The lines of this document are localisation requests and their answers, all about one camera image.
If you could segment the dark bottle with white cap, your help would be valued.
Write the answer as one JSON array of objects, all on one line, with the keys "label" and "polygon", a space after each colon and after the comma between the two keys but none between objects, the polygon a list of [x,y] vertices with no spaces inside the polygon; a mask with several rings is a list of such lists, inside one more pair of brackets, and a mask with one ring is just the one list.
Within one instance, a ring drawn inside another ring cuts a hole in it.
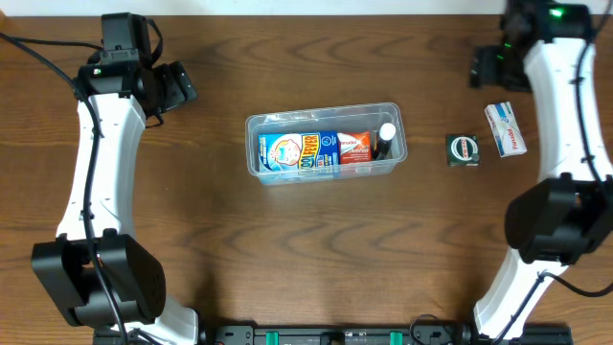
[{"label": "dark bottle with white cap", "polygon": [[376,132],[376,141],[372,153],[374,161],[384,160],[387,157],[396,133],[396,126],[392,123],[383,124]]}]

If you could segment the red Panadol box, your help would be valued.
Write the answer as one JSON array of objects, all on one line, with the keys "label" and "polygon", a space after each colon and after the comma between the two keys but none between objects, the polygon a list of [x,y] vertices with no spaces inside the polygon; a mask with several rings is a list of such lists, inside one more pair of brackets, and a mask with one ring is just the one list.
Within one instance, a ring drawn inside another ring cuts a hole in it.
[{"label": "red Panadol box", "polygon": [[372,160],[371,138],[369,131],[338,132],[340,163],[364,163]]}]

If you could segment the blue Cool Fever box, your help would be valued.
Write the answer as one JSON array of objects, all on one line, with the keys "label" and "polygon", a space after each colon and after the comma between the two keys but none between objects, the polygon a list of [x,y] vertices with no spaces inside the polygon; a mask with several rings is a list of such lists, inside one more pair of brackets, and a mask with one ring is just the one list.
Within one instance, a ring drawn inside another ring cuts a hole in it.
[{"label": "blue Cool Fever box", "polygon": [[340,164],[336,131],[261,134],[258,153],[261,172],[293,172]]}]

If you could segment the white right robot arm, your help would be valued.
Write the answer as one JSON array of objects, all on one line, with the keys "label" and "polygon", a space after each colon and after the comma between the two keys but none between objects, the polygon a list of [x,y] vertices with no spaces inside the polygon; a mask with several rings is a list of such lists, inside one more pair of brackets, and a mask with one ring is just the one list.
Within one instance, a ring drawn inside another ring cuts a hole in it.
[{"label": "white right robot arm", "polygon": [[458,340],[568,344],[568,329],[527,320],[548,286],[612,230],[612,164],[594,90],[602,25],[583,4],[510,0],[500,28],[499,45],[476,49],[470,83],[534,96],[539,175],[507,208],[505,260]]}]

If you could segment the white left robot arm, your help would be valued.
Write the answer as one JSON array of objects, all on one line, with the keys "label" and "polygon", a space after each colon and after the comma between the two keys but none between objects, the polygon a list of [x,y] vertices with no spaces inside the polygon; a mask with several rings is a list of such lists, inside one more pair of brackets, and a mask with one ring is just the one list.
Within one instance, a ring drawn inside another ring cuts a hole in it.
[{"label": "white left robot arm", "polygon": [[102,49],[81,66],[79,148],[68,206],[32,268],[64,320],[100,344],[195,344],[197,313],[168,296],[161,264],[132,219],[135,163],[148,118],[196,99],[180,62],[164,63],[155,23],[129,12],[102,17]]}]

